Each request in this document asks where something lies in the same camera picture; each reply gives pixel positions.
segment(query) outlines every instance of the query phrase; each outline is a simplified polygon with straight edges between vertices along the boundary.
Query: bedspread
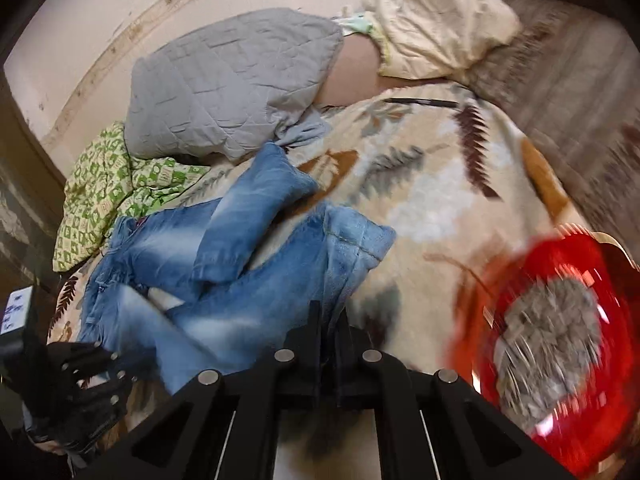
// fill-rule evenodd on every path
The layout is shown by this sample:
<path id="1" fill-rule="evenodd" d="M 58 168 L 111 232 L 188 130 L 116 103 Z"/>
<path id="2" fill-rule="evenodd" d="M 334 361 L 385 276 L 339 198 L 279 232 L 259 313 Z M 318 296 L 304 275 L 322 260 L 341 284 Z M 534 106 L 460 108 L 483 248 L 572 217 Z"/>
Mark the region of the bedspread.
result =
<path id="1" fill-rule="evenodd" d="M 453 100 L 458 108 L 392 104 L 392 96 Z M 544 160 L 497 107 L 455 83 L 388 91 L 325 116 L 332 132 L 289 151 L 289 160 L 316 179 L 319 191 L 276 219 L 250 267 L 263 263 L 321 200 L 350 205 L 398 237 L 348 303 L 350 322 L 373 343 L 423 372 L 448 362 L 454 304 L 466 278 L 496 253 L 524 250 L 554 223 L 582 222 Z M 164 207 L 223 196 L 251 161 L 228 161 Z M 540 200 L 530 179 L 538 187 Z M 275 478 L 317 478 L 320 471 L 379 478 L 372 421 L 367 415 L 321 464 L 308 458 L 313 438 L 281 444 Z"/>

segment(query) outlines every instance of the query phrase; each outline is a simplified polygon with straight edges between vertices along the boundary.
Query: red plastic container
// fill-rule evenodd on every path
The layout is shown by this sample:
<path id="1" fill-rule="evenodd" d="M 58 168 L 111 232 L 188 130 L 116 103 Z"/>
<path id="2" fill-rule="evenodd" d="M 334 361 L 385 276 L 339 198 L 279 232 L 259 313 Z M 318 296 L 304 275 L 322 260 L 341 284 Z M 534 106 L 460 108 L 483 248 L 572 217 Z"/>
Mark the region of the red plastic container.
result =
<path id="1" fill-rule="evenodd" d="M 602 329 L 601 365 L 592 369 L 583 393 L 560 402 L 536 427 L 533 440 L 571 473 L 583 477 L 614 451 L 638 409 L 634 393 L 635 336 L 628 305 L 612 288 L 599 243 L 576 234 L 540 242 L 498 297 L 494 324 L 477 370 L 482 395 L 498 406 L 492 355 L 504 330 L 504 313 L 538 277 L 573 276 L 591 286 L 598 298 Z"/>

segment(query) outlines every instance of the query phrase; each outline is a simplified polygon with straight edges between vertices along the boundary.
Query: floral blanket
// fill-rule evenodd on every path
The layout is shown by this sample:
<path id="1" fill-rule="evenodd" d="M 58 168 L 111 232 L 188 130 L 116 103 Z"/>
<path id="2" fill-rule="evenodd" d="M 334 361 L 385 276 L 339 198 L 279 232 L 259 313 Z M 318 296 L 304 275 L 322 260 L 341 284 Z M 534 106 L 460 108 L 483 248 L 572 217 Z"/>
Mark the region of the floral blanket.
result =
<path id="1" fill-rule="evenodd" d="M 64 272 L 95 253 L 121 215 L 141 217 L 189 189 L 209 171 L 171 157 L 130 156 L 124 126 L 114 123 L 82 152 L 65 185 L 53 270 Z"/>
<path id="2" fill-rule="evenodd" d="M 450 100 L 458 106 L 384 100 L 391 97 Z M 524 134 L 499 108 L 455 83 L 388 91 L 324 118 L 333 128 L 326 137 L 288 153 L 318 181 L 320 191 L 282 215 L 250 265 L 274 254 L 319 200 L 350 205 L 390 225 L 398 238 L 351 298 L 348 314 L 377 348 L 411 368 L 432 373 L 449 363 L 456 294 L 468 269 L 479 274 L 494 254 L 522 251 L 554 232 L 558 222 L 584 223 Z M 222 196 L 250 164 L 221 161 L 162 207 Z M 69 332 L 76 330 L 77 298 L 69 305 L 50 340 L 74 338 Z M 312 447 L 326 428 L 292 440 L 283 431 L 286 442 L 278 449 L 274 478 L 329 478 L 338 471 L 350 478 L 380 478 L 372 457 L 373 428 L 371 416 L 363 415 L 342 439 L 335 436 L 341 445 L 322 458 Z M 322 471 L 326 475 L 318 476 Z"/>

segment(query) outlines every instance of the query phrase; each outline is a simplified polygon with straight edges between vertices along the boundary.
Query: blue jeans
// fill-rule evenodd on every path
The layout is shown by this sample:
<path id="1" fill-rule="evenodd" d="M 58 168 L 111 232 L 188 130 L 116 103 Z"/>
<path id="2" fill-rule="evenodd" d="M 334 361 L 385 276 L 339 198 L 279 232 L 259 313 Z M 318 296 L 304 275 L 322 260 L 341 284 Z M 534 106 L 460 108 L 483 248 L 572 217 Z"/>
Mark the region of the blue jeans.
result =
<path id="1" fill-rule="evenodd" d="M 395 239 L 353 209 L 319 204 L 280 250 L 243 272 L 278 211 L 316 190 L 267 143 L 221 200 L 165 210 L 142 223 L 120 218 L 82 305 L 79 340 L 117 352 L 155 349 L 175 393 L 206 368 L 253 365 L 306 322 L 318 300 L 327 330 L 345 300 Z M 185 301 L 166 313 L 145 297 L 156 286 Z"/>

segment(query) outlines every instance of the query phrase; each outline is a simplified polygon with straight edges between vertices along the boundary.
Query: sticker label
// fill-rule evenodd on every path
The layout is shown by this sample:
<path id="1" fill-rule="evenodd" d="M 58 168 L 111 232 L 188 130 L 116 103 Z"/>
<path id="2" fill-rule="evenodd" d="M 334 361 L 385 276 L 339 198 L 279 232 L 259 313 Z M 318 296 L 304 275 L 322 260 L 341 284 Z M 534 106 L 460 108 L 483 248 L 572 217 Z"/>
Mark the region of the sticker label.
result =
<path id="1" fill-rule="evenodd" d="M 0 335 L 22 328 L 27 322 L 27 313 L 29 311 L 29 303 L 33 287 L 21 288 L 14 290 L 9 295 L 9 301 L 6 304 L 4 315 L 2 316 L 2 326 L 0 327 Z"/>

